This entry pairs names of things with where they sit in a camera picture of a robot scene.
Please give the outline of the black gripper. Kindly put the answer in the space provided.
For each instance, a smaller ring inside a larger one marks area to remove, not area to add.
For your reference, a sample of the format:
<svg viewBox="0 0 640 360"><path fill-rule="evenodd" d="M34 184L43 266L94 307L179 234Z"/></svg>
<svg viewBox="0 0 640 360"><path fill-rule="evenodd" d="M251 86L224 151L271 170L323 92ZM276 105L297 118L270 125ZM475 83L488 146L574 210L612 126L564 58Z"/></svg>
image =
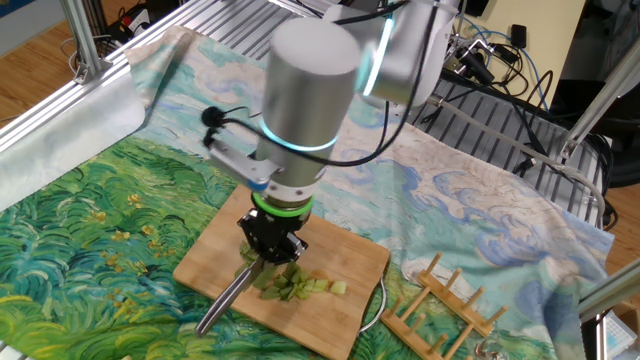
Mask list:
<svg viewBox="0 0 640 360"><path fill-rule="evenodd" d="M308 244L296 234L306 223L299 216L279 217L257 209L249 210L238 220L253 260L261 257L268 263L297 262Z"/></svg>

